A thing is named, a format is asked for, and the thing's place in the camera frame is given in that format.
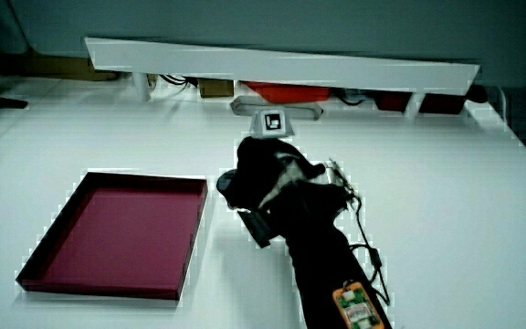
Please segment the person's right hand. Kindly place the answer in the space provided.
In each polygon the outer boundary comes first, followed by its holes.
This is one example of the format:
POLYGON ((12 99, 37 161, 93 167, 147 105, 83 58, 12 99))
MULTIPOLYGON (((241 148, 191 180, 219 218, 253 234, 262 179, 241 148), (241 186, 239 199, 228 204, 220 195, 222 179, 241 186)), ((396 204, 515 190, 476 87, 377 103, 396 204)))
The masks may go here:
POLYGON ((314 164, 284 140, 292 135, 283 110, 256 111, 237 148, 237 167, 216 181, 261 248, 276 237, 307 238, 328 230, 358 200, 336 166, 314 164))

